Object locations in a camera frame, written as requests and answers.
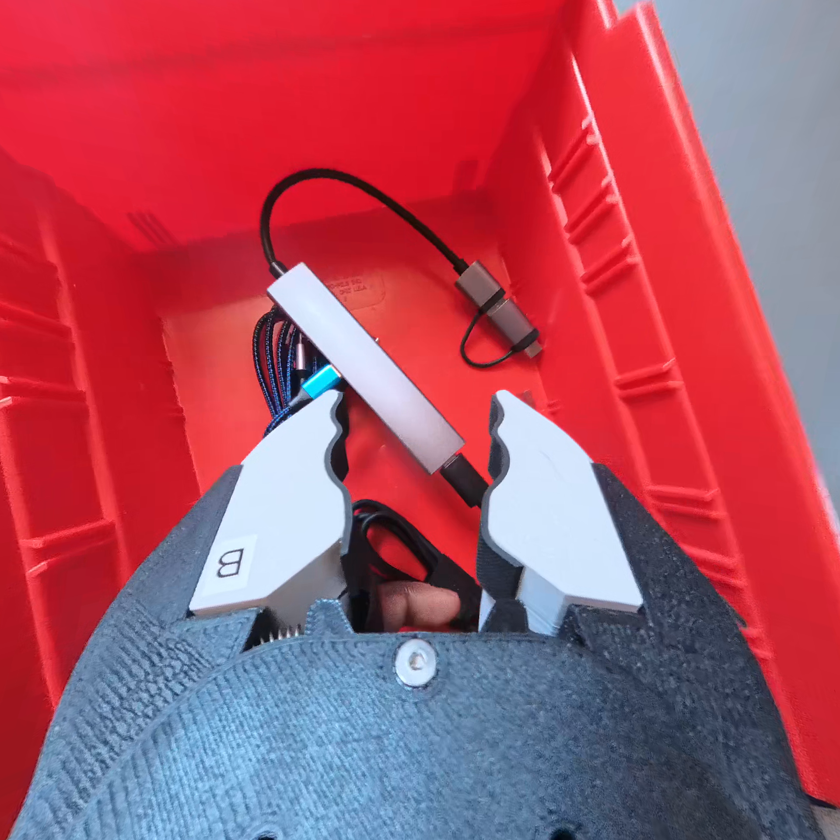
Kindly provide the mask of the grey usb adapter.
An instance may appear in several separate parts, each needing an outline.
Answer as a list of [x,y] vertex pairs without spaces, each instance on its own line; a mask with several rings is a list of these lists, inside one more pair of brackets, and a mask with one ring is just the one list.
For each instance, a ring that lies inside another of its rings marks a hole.
[[[486,362],[472,360],[466,348],[471,333],[482,318],[489,319],[508,344],[506,353],[495,360]],[[469,322],[458,350],[460,358],[470,368],[488,370],[507,362],[512,356],[519,353],[524,352],[529,357],[539,354],[541,352],[539,331],[531,324],[518,305],[507,297],[503,289],[500,289],[479,306],[476,314]]]

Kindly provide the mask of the grey usb hub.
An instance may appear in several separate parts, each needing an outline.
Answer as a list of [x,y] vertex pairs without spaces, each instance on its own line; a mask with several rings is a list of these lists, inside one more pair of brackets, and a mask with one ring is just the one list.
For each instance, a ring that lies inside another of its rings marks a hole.
[[305,264],[267,293],[428,474],[457,456],[465,440]]

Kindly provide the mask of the person's left hand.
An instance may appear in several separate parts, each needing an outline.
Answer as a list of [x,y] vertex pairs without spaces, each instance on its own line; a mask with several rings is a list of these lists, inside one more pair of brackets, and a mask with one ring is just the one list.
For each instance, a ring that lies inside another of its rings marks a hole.
[[419,581],[381,584],[377,591],[385,633],[406,628],[447,632],[460,611],[456,592]]

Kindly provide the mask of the red plastic bin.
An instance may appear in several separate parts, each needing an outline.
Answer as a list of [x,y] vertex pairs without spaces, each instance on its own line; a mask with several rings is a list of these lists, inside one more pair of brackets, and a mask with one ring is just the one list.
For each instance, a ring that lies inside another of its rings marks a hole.
[[270,188],[357,175],[481,261],[542,351],[485,371],[448,260],[336,182],[303,261],[487,472],[507,389],[747,624],[838,806],[838,525],[655,6],[2,2],[2,838],[90,635],[259,441]]

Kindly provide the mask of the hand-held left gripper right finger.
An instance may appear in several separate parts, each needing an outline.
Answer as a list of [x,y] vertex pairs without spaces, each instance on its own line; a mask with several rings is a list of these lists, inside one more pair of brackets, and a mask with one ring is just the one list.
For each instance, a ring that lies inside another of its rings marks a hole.
[[506,600],[546,636],[559,632],[571,606],[639,612],[643,595],[595,463],[572,436],[499,391],[490,403],[489,468],[476,567],[481,629]]

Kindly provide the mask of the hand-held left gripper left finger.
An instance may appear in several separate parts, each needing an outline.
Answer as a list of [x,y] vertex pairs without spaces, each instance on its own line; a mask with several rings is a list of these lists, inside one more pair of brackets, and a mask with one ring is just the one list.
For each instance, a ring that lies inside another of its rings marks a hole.
[[342,401],[341,392],[323,393],[244,459],[189,605],[194,615],[258,607],[306,618],[318,600],[346,606],[351,500],[333,466]]

